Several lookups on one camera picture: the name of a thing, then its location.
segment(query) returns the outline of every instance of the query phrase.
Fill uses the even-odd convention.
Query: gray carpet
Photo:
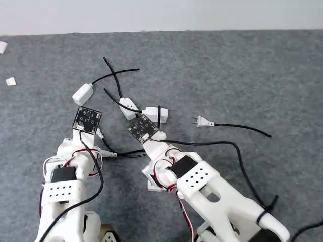
[[[33,241],[39,217],[42,163],[71,136],[77,110],[72,94],[85,82],[115,70],[124,95],[140,108],[170,110],[162,130],[169,139],[231,140],[261,197],[280,196],[273,212],[294,234],[323,218],[323,31],[154,32],[1,37],[0,241]],[[5,79],[14,76],[17,86]],[[140,148],[129,125],[103,88],[117,96],[113,79],[99,82],[87,107],[103,112],[102,130],[119,151]],[[197,128],[191,116],[263,129]],[[99,140],[97,144],[104,147]],[[235,150],[184,147],[198,152],[242,194],[252,194]],[[87,205],[111,223],[123,241],[187,241],[189,230],[174,194],[147,191],[139,159],[104,164],[101,195]],[[87,182],[88,195],[99,187]],[[197,228],[202,220],[187,205]],[[323,228],[298,241],[323,240]]]

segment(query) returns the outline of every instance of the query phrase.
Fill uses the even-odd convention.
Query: power cord
[[[227,144],[227,145],[232,145],[236,151],[237,151],[237,155],[238,155],[238,160],[239,160],[239,165],[240,165],[240,169],[242,171],[242,175],[244,177],[244,179],[246,180],[251,192],[253,193],[253,195],[256,197],[256,199],[258,200],[258,203],[265,209],[265,212],[263,214],[261,214],[259,217],[260,219],[269,212],[272,212],[272,210],[274,209],[274,205],[278,199],[278,195],[275,195],[273,201],[271,202],[271,204],[269,206],[266,206],[265,203],[263,202],[263,200],[260,198],[258,192],[256,191],[256,189],[254,188],[254,186],[252,185],[247,172],[244,168],[243,165],[243,161],[242,161],[242,156],[241,156],[241,151],[239,146],[231,141],[212,141],[212,142],[204,142],[204,143],[190,143],[190,142],[184,142],[184,141],[177,141],[177,140],[154,140],[154,139],[150,139],[151,141],[158,141],[158,142],[168,142],[168,143],[173,143],[173,144],[181,144],[181,145],[191,145],[191,146],[205,146],[205,145],[218,145],[218,144]]]
[[[55,224],[59,221],[60,218],[62,218],[67,212],[71,211],[72,209],[79,207],[83,204],[86,204],[90,201],[92,201],[93,199],[95,199],[102,191],[103,189],[103,185],[104,185],[104,180],[103,180],[103,175],[100,169],[99,164],[96,161],[95,156],[93,155],[92,151],[90,150],[90,148],[83,142],[82,137],[81,137],[81,131],[79,130],[79,134],[80,134],[80,141],[81,143],[84,145],[85,149],[87,150],[87,152],[89,152],[89,154],[91,155],[91,158],[94,161],[94,164],[96,166],[97,172],[99,174],[100,177],[100,187],[98,189],[98,191],[90,198],[85,199],[77,204],[72,205],[71,207],[68,207],[67,209],[65,209],[60,215],[58,215],[56,217],[56,219],[51,223],[51,225],[48,227],[48,229],[45,231],[45,233],[43,234],[43,236],[41,237],[41,239],[39,240],[39,242],[44,242],[45,238],[47,237],[47,235],[49,234],[49,232],[51,231],[51,229],[55,226]]]
[[[96,79],[95,81],[92,82],[92,85],[94,85],[95,83],[97,83],[98,81],[100,81],[100,80],[102,80],[104,78],[107,78],[107,77],[110,77],[110,76],[114,76],[115,74],[118,74],[118,73],[122,73],[122,72],[133,72],[133,71],[139,71],[139,70],[140,70],[139,68],[134,68],[134,69],[125,69],[125,70],[116,71],[116,72],[107,74],[105,76],[102,76],[102,77]]]
[[[113,74],[113,77],[115,78],[115,81],[116,81],[116,85],[117,85],[117,89],[118,89],[118,94],[119,94],[119,97],[122,98],[122,91],[121,91],[121,87],[120,87],[120,82],[118,80],[118,77],[116,76],[115,74],[115,71],[113,70],[112,66],[110,65],[110,63],[106,60],[105,57],[103,57],[103,60],[105,61],[105,63],[107,64],[107,66],[109,67],[110,71],[112,72]]]
[[[191,122],[192,124],[195,124],[197,127],[204,127],[204,126],[222,126],[222,127],[237,127],[237,128],[244,128],[244,129],[249,129],[249,130],[253,130],[256,132],[259,132],[263,135],[266,135],[267,137],[271,138],[272,136],[268,133],[266,133],[265,131],[262,131],[260,129],[254,128],[254,127],[250,127],[247,125],[236,125],[236,124],[218,124],[215,123],[213,121],[209,121],[201,116],[198,117],[192,117],[192,119],[194,119],[193,122]]]
[[[319,222],[319,223],[310,224],[310,225],[307,225],[305,227],[300,228],[296,232],[296,234],[294,234],[294,236],[291,238],[291,242],[295,242],[297,237],[300,236],[302,233],[304,233],[304,232],[306,232],[306,231],[308,231],[310,229],[319,228],[321,226],[323,226],[323,220],[321,222]]]

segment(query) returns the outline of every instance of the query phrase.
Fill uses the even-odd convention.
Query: white plastic piece
[[[102,242],[117,242],[112,232],[107,232],[102,239]]]
[[[46,183],[41,199],[42,206],[47,203],[75,200],[81,202],[85,197],[84,184],[80,180]]]
[[[151,191],[151,192],[162,192],[163,191],[163,188],[156,186],[155,184],[151,183],[151,181],[148,181],[147,188],[148,188],[148,191]]]
[[[5,53],[5,50],[7,48],[8,44],[3,42],[3,41],[0,41],[0,54],[3,54]]]
[[[97,213],[95,212],[85,212],[87,216],[86,228],[83,234],[84,242],[93,241],[99,242],[98,235],[101,229],[101,220]]]
[[[17,85],[14,77],[10,77],[10,78],[6,79],[6,83],[8,86],[16,86]]]
[[[177,180],[177,185],[185,196],[191,198],[197,191],[205,186],[211,179],[219,173],[206,161],[198,163],[193,169]]]
[[[146,115],[153,122],[158,122],[158,108],[157,107],[147,107],[142,111],[142,114]],[[160,110],[160,122],[166,123],[168,119],[168,109],[161,108]]]
[[[166,139],[166,134],[163,131],[158,131],[151,138],[153,140],[164,140]],[[167,143],[151,140],[147,140],[142,146],[151,160],[157,159],[169,147]]]
[[[282,242],[286,242],[289,239],[290,235],[287,229],[269,213],[263,216],[258,226],[256,220],[264,209],[252,199],[244,197],[227,183],[215,169],[206,164],[205,161],[202,161],[192,169],[195,172],[189,171],[193,178],[186,174],[178,179],[177,189],[179,197],[184,198],[205,220],[206,224],[213,228],[218,241],[249,241],[261,228],[269,229]],[[207,179],[206,176],[209,175],[211,179],[205,184],[205,182],[198,180],[200,175],[203,175],[201,176],[203,179],[200,177],[200,180]],[[199,184],[207,186],[219,200],[217,202],[210,201],[200,190],[197,190]],[[239,234],[234,232],[231,224],[239,229]],[[202,228],[198,229],[198,234],[202,235],[203,241],[214,241],[212,236],[209,233],[204,233],[204,231]]]
[[[139,110],[136,105],[134,104],[134,102],[129,98],[120,98],[120,101],[119,101],[120,104],[128,107],[128,108],[131,108],[133,110]],[[123,113],[123,115],[126,117],[127,120],[133,120],[134,118],[136,118],[136,113],[133,112],[133,111],[130,111],[130,110],[126,110],[125,108],[119,106],[121,112]]]
[[[72,145],[73,146],[78,146],[81,147],[82,149],[84,149],[84,145],[82,144],[81,140],[80,140],[80,133],[78,130],[73,129],[73,141],[72,141]],[[94,138],[95,135],[93,134],[89,134],[86,132],[81,132],[81,137],[83,142],[90,148],[92,149],[94,146]]]
[[[63,191],[63,183],[65,186],[71,186],[71,190],[74,193],[73,199],[69,200],[68,203],[59,203],[59,201],[51,201],[50,195],[51,191],[56,189],[63,199],[62,193]],[[44,186],[44,193],[42,199],[42,213],[40,218],[38,235],[36,238],[36,242],[40,241],[40,238],[54,221],[56,216],[60,214],[66,208],[77,204],[78,202],[85,199],[85,187],[81,181],[73,180],[73,181],[65,181],[59,183],[46,183]],[[46,237],[46,241],[65,241],[65,242],[84,242],[83,240],[83,220],[84,220],[84,205],[76,207],[68,212],[68,214],[64,217],[63,220],[56,223],[56,225],[51,229],[49,234]]]
[[[87,102],[87,100],[90,99],[92,94],[93,94],[93,85],[91,83],[85,83],[83,86],[79,88],[79,90],[77,90],[73,94],[72,98],[77,105],[83,106]]]

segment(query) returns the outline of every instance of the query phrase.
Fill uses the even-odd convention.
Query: black cable
[[[128,108],[128,107],[126,107],[125,105],[122,105],[121,103],[119,103],[118,101],[116,101],[116,100],[115,100],[115,98],[114,98],[114,97],[109,93],[109,91],[108,91],[106,88],[104,88],[104,91],[105,91],[105,92],[106,92],[106,94],[109,96],[109,98],[111,98],[111,100],[112,100],[113,102],[115,102],[117,105],[119,105],[120,107],[123,107],[124,109],[129,110],[129,111],[132,111],[132,112],[141,113],[141,111],[140,111],[140,110],[134,110],[134,109]]]
[[[292,237],[291,242],[296,241],[297,237],[300,236],[302,233],[304,233],[304,232],[306,232],[306,231],[308,231],[310,229],[318,228],[318,227],[321,227],[321,226],[323,226],[323,220],[321,222],[319,222],[319,223],[310,224],[310,225],[307,225],[305,227],[300,228],[296,232],[296,234]]]
[[[267,213],[271,213],[275,207],[275,204],[277,203],[279,196],[275,195],[274,199],[272,200],[272,202],[269,204],[269,206],[266,206],[264,211],[258,216],[257,220],[256,220],[256,224],[259,226],[259,223],[262,219],[262,217],[267,214]]]
[[[143,157],[143,156],[147,155],[147,154],[131,155],[131,154],[136,154],[136,153],[140,153],[140,152],[145,152],[144,149],[129,151],[129,152],[125,152],[125,153],[119,153],[110,147],[110,145],[107,143],[105,138],[103,138],[102,141],[105,144],[105,146],[107,147],[107,149],[113,153],[116,153],[117,156],[123,156],[123,157],[128,157],[128,158],[138,158],[138,157]]]
[[[95,83],[97,83],[98,81],[106,78],[106,77],[110,77],[110,76],[113,76],[114,74],[118,74],[118,73],[122,73],[122,72],[133,72],[133,71],[138,71],[140,70],[139,68],[134,68],[134,69],[125,69],[125,70],[120,70],[120,71],[117,71],[117,72],[114,72],[114,73],[110,73],[110,74],[107,74],[103,77],[100,77],[98,79],[96,79],[94,82],[92,82],[92,85],[94,85]]]
[[[107,64],[107,66],[109,67],[110,71],[113,74],[113,77],[115,78],[116,81],[116,85],[117,85],[117,89],[118,89],[118,93],[119,93],[119,97],[122,98],[122,91],[121,91],[121,87],[120,87],[120,82],[118,80],[118,77],[115,74],[115,71],[113,70],[112,66],[110,65],[110,63],[106,60],[105,57],[103,57],[103,60],[105,61],[105,63]]]
[[[55,224],[59,221],[60,218],[62,218],[67,212],[71,211],[72,209],[76,208],[76,207],[79,207],[85,203],[88,203],[90,201],[92,201],[94,198],[96,198],[102,191],[103,189],[103,184],[104,184],[104,180],[103,180],[103,175],[102,175],[102,172],[101,172],[101,169],[100,169],[100,166],[99,164],[97,163],[96,161],[96,158],[95,156],[93,155],[92,151],[90,150],[90,148],[83,142],[82,140],[82,137],[81,137],[81,131],[79,130],[79,133],[80,133],[80,141],[82,142],[82,144],[84,145],[85,149],[87,150],[87,152],[89,152],[89,154],[91,155],[91,158],[93,159],[94,161],[94,164],[97,168],[97,171],[99,173],[99,176],[100,176],[100,187],[98,189],[98,191],[90,198],[88,199],[85,199],[77,204],[74,204],[72,205],[71,207],[68,207],[67,209],[65,209],[60,215],[58,215],[56,217],[56,219],[51,223],[51,225],[48,227],[48,229],[45,231],[45,233],[43,234],[43,236],[41,237],[41,239],[39,240],[39,242],[44,242],[46,236],[49,234],[49,232],[51,231],[51,229],[55,226]]]
[[[157,127],[160,128],[160,115],[161,115],[161,110],[162,107],[159,105],[158,106],[158,123],[157,123]]]
[[[257,128],[254,127],[250,127],[250,126],[246,126],[246,125],[235,125],[235,124],[217,124],[215,123],[214,126],[222,126],[222,127],[238,127],[238,128],[244,128],[244,129],[249,129],[249,130],[254,130],[257,131],[263,135],[266,135],[267,137],[271,138],[272,136],[268,133],[266,133],[265,131],[259,130]]]
[[[205,142],[205,143],[190,143],[190,142],[183,142],[183,141],[177,141],[177,140],[153,140],[152,141],[158,141],[158,142],[169,142],[169,143],[174,143],[174,144],[181,144],[181,145],[192,145],[192,146],[204,146],[204,145],[218,145],[218,144],[228,144],[228,145],[232,145],[236,151],[237,151],[237,155],[238,155],[238,160],[239,160],[239,165],[240,165],[240,169],[242,171],[242,175],[245,178],[248,186],[250,187],[253,195],[256,197],[256,199],[258,200],[259,204],[265,208],[266,205],[264,204],[264,202],[262,201],[262,199],[260,198],[258,192],[256,191],[256,189],[254,188],[254,186],[252,185],[247,172],[244,168],[243,162],[242,162],[242,156],[241,156],[241,152],[240,152],[240,148],[239,146],[231,141],[213,141],[213,142]]]

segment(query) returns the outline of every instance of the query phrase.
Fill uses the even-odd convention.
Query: red and white wire
[[[188,217],[188,215],[187,215],[187,212],[186,212],[186,210],[185,210],[185,207],[184,207],[183,202],[182,202],[182,201],[180,200],[180,198],[178,197],[177,192],[178,192],[178,191],[176,191],[176,192],[175,192],[176,198],[177,198],[177,200],[178,200],[178,203],[180,204],[180,207],[181,207],[182,212],[183,212],[183,216],[184,216],[184,218],[185,218],[185,220],[186,220],[186,223],[187,223],[187,225],[188,225],[188,227],[189,227],[189,229],[190,229],[190,232],[191,232],[191,240],[192,240],[192,242],[194,242],[194,229],[193,229],[193,225],[192,225],[191,220],[189,219],[189,217]]]
[[[66,159],[63,158],[63,157],[52,156],[50,158],[47,158],[44,161],[44,164],[42,165],[42,174],[43,174],[44,178],[46,177],[46,164],[47,163],[52,163],[52,162],[57,162],[57,161],[65,161],[66,162]]]
[[[99,155],[100,155],[100,158],[101,158],[101,166],[100,166],[100,170],[102,170],[102,168],[103,168],[103,156],[102,156],[102,153],[100,152],[100,151],[98,151],[98,150],[96,150],[96,149],[90,149],[91,151],[94,151],[94,152],[96,152],[96,153],[98,153]],[[71,161],[72,161],[72,159],[75,157],[74,156],[74,154],[75,153],[80,153],[80,152],[87,152],[87,150],[86,149],[81,149],[81,150],[76,150],[76,151],[74,151],[73,152],[73,154],[72,154],[72,158],[71,159],[69,159],[65,164],[64,164],[64,166],[63,167],[66,167]],[[89,175],[89,177],[95,177],[95,176],[97,176],[98,175],[98,172],[96,173],[96,174],[90,174]]]
[[[168,192],[169,191],[169,188],[171,187],[171,186],[173,186],[174,184],[171,184],[170,186],[168,186],[168,187],[165,187],[160,181],[159,181],[159,179],[158,179],[158,175],[157,175],[157,164],[160,162],[161,160],[158,160],[156,163],[155,163],[155,165],[153,166],[153,175],[155,176],[155,179],[156,179],[156,181],[157,182],[159,182],[159,184],[161,184],[162,185],[162,187],[163,188],[165,188],[166,189],[166,191]]]

